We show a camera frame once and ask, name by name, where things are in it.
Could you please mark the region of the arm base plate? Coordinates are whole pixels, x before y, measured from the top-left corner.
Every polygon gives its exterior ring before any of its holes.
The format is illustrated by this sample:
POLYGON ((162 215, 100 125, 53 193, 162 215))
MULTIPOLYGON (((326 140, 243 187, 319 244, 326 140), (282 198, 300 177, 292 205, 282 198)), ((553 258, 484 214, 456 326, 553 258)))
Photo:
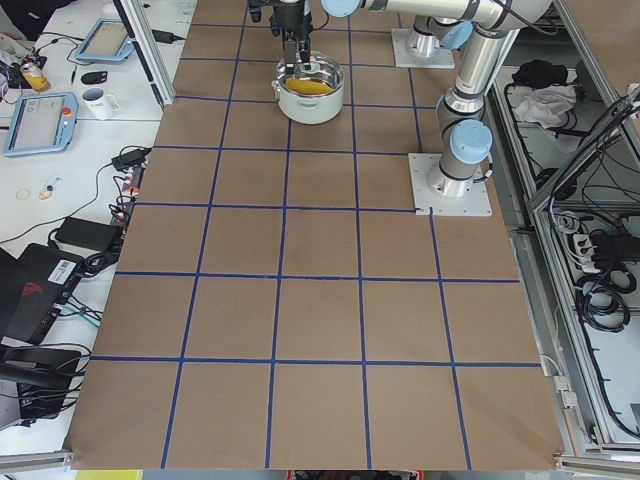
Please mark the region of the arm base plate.
POLYGON ((413 29, 392 29, 395 66, 401 68, 453 69, 450 49, 443 48, 433 35, 413 29))
POLYGON ((417 215, 490 217, 492 208, 480 164, 473 176, 453 180, 440 170, 441 154, 408 155, 414 211, 417 215))

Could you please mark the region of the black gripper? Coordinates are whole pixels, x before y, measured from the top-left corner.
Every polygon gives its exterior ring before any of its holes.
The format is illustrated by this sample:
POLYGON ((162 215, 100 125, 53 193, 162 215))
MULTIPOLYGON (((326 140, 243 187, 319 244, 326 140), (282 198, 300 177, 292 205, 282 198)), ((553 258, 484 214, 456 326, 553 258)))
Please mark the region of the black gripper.
POLYGON ((311 68, 311 44, 309 34, 313 30, 310 3, 308 1, 273 1, 270 17, 271 32, 284 38, 285 74, 292 75, 296 65, 296 38, 299 38, 300 62, 305 70, 311 68))

